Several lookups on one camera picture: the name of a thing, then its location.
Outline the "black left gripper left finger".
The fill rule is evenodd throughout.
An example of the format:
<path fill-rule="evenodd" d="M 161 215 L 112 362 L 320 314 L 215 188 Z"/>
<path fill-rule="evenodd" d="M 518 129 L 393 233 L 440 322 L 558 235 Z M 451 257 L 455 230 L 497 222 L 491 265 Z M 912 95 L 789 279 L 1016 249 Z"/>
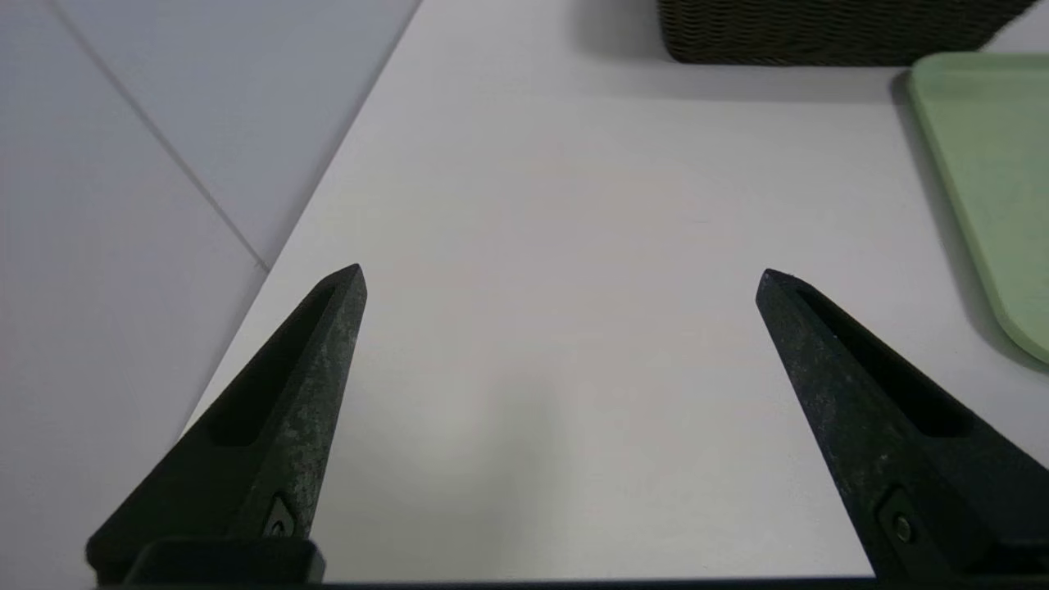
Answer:
<path fill-rule="evenodd" d="M 359 265 L 311 289 L 86 545 L 101 585 L 308 585 L 311 524 L 367 300 Z"/>

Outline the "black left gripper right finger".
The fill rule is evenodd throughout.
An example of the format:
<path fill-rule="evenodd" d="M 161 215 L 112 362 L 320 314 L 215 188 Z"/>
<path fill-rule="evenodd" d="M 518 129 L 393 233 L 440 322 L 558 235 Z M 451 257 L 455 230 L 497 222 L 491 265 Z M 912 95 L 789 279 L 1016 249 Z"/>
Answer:
<path fill-rule="evenodd" d="M 1045 466 L 813 285 L 756 305 L 878 582 L 1047 582 Z"/>

